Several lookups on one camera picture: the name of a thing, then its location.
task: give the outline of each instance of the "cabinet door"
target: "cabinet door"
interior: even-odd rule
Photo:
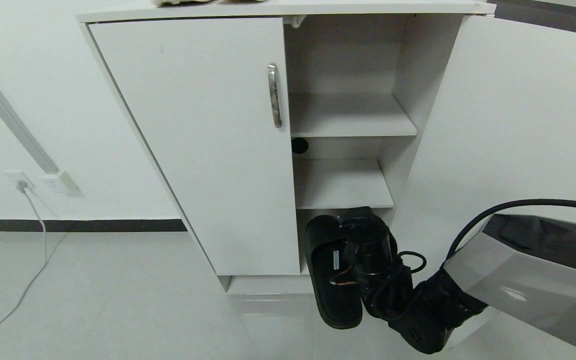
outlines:
[[[438,265],[478,213],[529,198],[576,200],[576,33],[466,16],[394,235]],[[576,222],[573,209],[509,212]]]
[[[282,19],[90,30],[217,274],[299,274]],[[270,63],[279,69],[279,128]]]

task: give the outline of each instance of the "electrical socket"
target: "electrical socket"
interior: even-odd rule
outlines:
[[[4,176],[6,176],[6,178],[9,178],[10,181],[14,184],[14,186],[17,186],[17,182],[19,180],[23,180],[28,184],[28,189],[35,188],[35,185],[32,183],[32,181],[30,181],[30,179],[26,176],[26,174],[23,173],[23,171],[4,170]]]

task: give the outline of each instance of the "black slipper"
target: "black slipper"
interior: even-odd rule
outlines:
[[[349,267],[343,259],[346,238],[339,228],[339,221],[330,215],[311,219],[306,225],[304,243],[321,318],[335,329],[355,328],[361,323],[363,315],[358,286],[330,283],[333,276]]]

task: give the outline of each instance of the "gray cable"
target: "gray cable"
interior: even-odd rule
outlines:
[[[25,198],[28,199],[28,202],[30,203],[32,210],[34,211],[34,215],[37,216],[37,219],[39,219],[39,223],[41,223],[41,228],[43,230],[43,264],[45,265],[48,264],[48,247],[46,246],[46,224],[44,223],[42,218],[39,217],[39,214],[37,212],[37,209],[35,209],[33,201],[30,199],[30,196],[28,196],[25,190],[23,191],[23,194],[25,195]]]
[[[44,269],[46,268],[46,265],[48,265],[48,250],[46,248],[46,225],[44,224],[44,221],[42,220],[42,218],[39,217],[39,214],[37,213],[37,209],[35,209],[35,205],[34,205],[33,201],[30,199],[30,197],[26,193],[27,187],[28,187],[28,183],[26,183],[25,181],[20,181],[17,184],[16,188],[18,189],[18,191],[22,192],[25,195],[26,199],[28,199],[28,201],[30,202],[30,206],[32,207],[32,210],[34,211],[34,214],[37,216],[37,219],[39,219],[39,223],[41,223],[41,228],[43,230],[43,259],[44,259],[44,261],[43,261],[43,266],[41,267],[41,269],[39,269],[39,272],[37,272],[37,274],[34,276],[34,278],[32,278],[32,280],[30,280],[30,283],[28,283],[28,286],[25,287],[25,290],[23,290],[23,294],[21,294],[21,297],[19,298],[19,301],[16,303],[16,306],[14,306],[14,309],[12,309],[6,315],[6,317],[1,319],[0,325],[2,325],[2,323],[4,321],[6,321],[6,319],[8,319],[10,317],[10,315],[12,315],[15,312],[15,310],[17,310],[19,308],[19,306],[21,305],[21,302],[26,297],[26,293],[28,292],[28,289],[30,289],[30,285],[32,285],[35,282],[35,280],[37,279],[39,274],[41,274],[42,271],[44,271]]]

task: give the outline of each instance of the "white floor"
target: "white floor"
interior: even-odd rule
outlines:
[[[226,296],[185,233],[48,242],[50,263],[0,326],[0,360],[428,358],[368,315],[352,330],[327,327],[312,296]],[[41,234],[0,232],[0,319],[43,257]],[[502,314],[432,358],[567,360],[576,349]]]

